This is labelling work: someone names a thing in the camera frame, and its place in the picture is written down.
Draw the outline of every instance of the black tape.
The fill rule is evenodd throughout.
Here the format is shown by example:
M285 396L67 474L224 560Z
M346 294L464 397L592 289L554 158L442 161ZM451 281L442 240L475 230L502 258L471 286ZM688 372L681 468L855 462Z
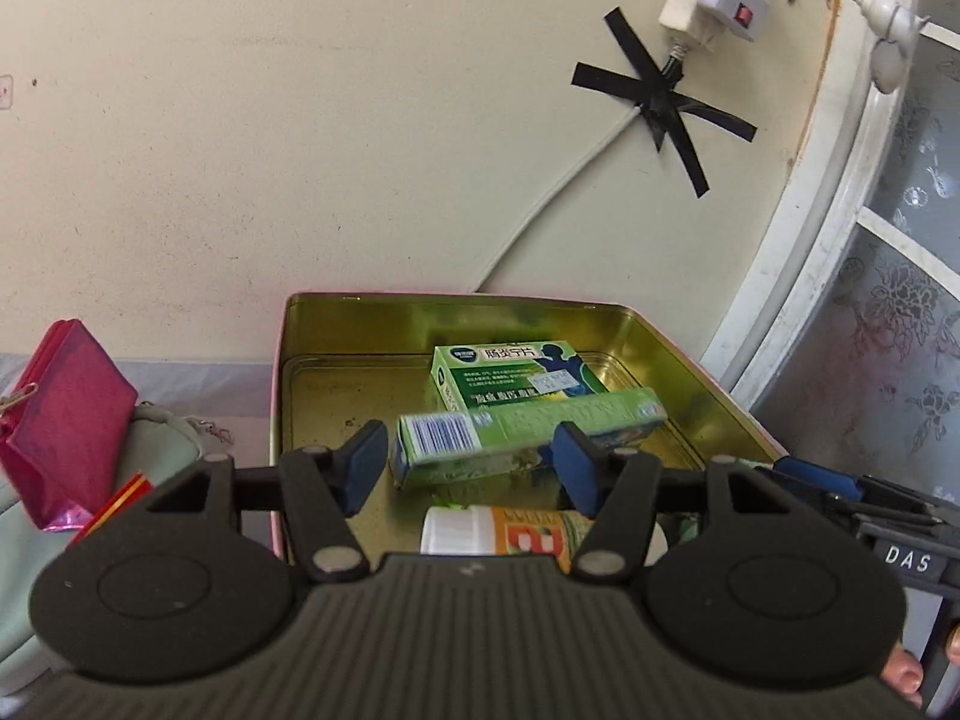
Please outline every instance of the black tape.
M690 140L690 133L686 131L680 113L688 113L705 122L715 124L748 142L754 139L757 128L733 114L674 92L673 87L683 77L683 71L679 69L678 63L668 62L661 71L645 45L640 42L637 33L627 23L620 8L611 10L604 18L607 27L613 33L613 38L616 39L639 77L633 79L611 70L578 62L570 82L574 86L602 92L621 100L630 100L631 103L640 106L642 109L640 114L650 127L656 150L661 150L665 137L669 135L677 148L677 153L680 154L686 174L690 176L694 191L698 197L702 197L707 194L710 186L707 184L703 166L697 157L697 149Z

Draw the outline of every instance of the pink leather purse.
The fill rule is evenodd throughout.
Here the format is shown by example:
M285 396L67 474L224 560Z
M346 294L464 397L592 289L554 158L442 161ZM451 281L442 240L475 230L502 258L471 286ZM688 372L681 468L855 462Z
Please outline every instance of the pink leather purse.
M82 528L107 503L135 403L80 319L51 325L0 399L0 466L37 528Z

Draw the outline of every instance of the light green bag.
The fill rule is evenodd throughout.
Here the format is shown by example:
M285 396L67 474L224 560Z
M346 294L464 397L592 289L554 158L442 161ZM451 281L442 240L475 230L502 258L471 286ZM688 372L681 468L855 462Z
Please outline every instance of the light green bag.
M138 472L157 485L201 456L200 435L186 419L156 406L137 406L114 488ZM27 603L37 575L74 535L38 531L0 472L0 697L24 688L51 667L30 627Z

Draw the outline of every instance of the barcode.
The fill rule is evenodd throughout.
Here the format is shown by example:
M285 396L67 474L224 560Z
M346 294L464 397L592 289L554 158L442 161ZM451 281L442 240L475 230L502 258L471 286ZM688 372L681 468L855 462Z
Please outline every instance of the barcode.
M480 448L480 439L465 413L411 416L407 419L407 428L416 456L448 455Z

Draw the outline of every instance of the silver screw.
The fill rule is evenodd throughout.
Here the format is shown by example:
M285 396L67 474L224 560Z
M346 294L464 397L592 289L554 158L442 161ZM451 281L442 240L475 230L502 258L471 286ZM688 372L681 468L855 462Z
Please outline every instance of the silver screw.
M609 577L618 574L627 566L622 555L607 549L594 549L577 559L577 568L594 577Z
M323 547L313 553L313 565L326 574L338 574L356 568L363 560L363 555L353 547Z

